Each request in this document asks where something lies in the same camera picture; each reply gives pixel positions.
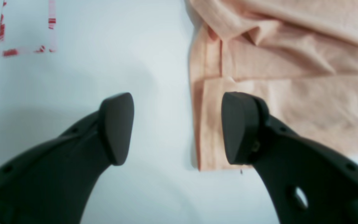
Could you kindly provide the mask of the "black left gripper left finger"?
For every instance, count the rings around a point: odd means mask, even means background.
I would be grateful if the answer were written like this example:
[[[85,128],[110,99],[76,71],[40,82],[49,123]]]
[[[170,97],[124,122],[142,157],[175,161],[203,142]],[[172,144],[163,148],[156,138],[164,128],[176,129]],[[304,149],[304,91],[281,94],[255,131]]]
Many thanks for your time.
[[[130,93],[103,100],[60,136],[0,167],[0,224],[78,224],[100,175],[125,163],[135,106]]]

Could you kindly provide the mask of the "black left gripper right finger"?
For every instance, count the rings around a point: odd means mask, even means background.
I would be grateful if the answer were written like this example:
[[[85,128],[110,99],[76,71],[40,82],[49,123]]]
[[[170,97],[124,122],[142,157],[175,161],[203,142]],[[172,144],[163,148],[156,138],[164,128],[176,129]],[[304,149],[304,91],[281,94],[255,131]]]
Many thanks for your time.
[[[356,163],[299,136],[253,95],[224,93],[221,119],[228,162],[256,169],[281,224],[358,224]]]

